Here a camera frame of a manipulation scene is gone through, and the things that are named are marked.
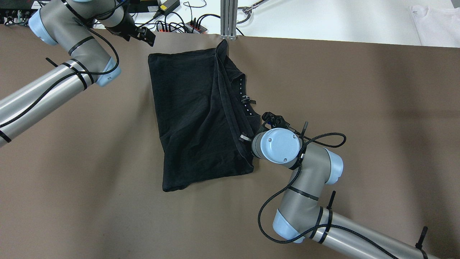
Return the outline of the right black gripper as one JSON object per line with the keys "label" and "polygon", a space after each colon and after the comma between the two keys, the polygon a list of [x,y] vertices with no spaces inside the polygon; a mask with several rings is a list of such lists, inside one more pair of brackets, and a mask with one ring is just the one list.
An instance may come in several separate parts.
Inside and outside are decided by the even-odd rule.
{"label": "right black gripper", "polygon": [[[275,115],[272,112],[265,112],[261,116],[262,125],[259,127],[257,134],[269,131],[270,129],[275,128],[284,128],[286,130],[292,131],[296,134],[296,130],[291,127],[291,124],[288,123],[283,116]],[[251,143],[252,138],[250,138],[247,134],[241,133],[239,136],[239,141],[243,143]]]}

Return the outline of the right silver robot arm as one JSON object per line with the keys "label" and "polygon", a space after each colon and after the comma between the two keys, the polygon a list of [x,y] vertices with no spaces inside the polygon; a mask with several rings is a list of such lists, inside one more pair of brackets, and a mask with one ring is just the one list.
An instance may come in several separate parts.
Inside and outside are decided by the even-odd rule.
{"label": "right silver robot arm", "polygon": [[356,259],[434,259],[423,241],[427,227],[414,246],[366,228],[332,210],[335,191],[326,207],[318,201],[325,185],[335,184],[343,173],[343,160],[319,139],[346,136],[332,132],[314,138],[291,127],[282,116],[263,113],[263,123],[253,137],[241,135],[251,144],[254,157],[280,164],[292,171],[289,183],[272,195],[258,212],[258,227],[270,241],[279,244],[313,240]]}

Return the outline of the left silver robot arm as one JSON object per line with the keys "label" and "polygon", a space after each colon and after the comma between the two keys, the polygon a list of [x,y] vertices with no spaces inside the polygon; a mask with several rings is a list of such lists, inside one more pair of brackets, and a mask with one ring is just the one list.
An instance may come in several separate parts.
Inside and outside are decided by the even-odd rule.
{"label": "left silver robot arm", "polygon": [[121,72],[114,46],[89,26],[153,46],[155,34],[135,23],[123,0],[51,0],[30,18],[23,64],[1,66],[1,146],[11,143],[64,103],[96,84],[105,86]]}

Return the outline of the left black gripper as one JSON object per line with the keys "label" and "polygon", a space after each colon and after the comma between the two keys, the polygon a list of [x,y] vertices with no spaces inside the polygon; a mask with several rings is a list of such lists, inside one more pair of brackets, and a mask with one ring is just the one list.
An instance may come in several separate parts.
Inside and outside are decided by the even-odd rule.
{"label": "left black gripper", "polygon": [[134,38],[146,42],[149,46],[154,46],[156,39],[156,35],[149,28],[137,26],[123,7],[118,7],[106,18],[106,29],[126,41]]}

